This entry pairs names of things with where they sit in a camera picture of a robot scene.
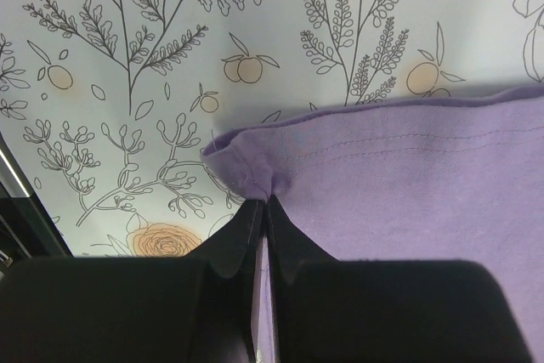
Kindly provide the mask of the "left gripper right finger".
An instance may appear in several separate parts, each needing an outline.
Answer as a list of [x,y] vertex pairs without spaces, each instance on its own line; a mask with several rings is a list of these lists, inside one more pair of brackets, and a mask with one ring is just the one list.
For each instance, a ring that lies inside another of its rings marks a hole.
[[445,261],[341,261],[265,208],[279,362],[529,362],[493,276]]

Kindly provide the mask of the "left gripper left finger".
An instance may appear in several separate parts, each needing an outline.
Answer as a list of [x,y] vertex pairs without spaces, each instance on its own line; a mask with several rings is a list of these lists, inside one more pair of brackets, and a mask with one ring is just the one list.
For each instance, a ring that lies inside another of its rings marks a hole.
[[40,257],[1,281],[4,362],[253,362],[264,205],[183,257]]

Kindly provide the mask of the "purple t shirt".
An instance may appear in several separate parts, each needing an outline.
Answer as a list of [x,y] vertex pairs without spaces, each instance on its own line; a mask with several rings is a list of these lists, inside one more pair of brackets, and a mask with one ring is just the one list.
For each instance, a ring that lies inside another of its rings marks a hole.
[[201,159],[335,258],[482,264],[542,361],[542,87],[314,111],[224,133]]

